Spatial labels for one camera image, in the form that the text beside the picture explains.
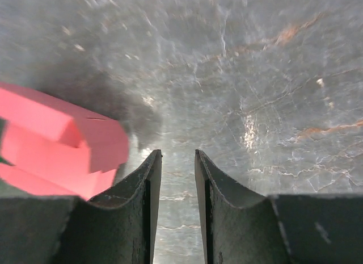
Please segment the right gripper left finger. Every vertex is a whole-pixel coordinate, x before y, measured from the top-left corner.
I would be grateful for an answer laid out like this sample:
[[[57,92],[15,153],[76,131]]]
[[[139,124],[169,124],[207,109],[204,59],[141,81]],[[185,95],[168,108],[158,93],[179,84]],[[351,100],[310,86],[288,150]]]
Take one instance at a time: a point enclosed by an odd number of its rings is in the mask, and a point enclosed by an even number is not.
[[[162,154],[85,201],[1,196],[2,263],[152,263]]]

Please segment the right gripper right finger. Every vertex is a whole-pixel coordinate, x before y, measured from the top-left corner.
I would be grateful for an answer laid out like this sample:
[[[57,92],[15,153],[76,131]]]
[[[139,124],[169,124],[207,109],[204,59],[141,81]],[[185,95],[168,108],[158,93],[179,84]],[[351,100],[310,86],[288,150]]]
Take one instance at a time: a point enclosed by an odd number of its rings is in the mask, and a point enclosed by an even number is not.
[[[361,194],[260,195],[195,152],[206,263],[361,263]]]

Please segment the pink paper box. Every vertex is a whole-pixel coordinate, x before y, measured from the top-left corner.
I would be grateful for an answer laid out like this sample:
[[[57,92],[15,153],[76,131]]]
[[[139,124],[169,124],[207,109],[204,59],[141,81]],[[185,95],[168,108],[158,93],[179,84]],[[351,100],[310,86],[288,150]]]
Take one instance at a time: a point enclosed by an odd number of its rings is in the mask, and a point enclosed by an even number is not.
[[[89,200],[129,157],[118,121],[27,87],[1,83],[1,178],[34,195]]]

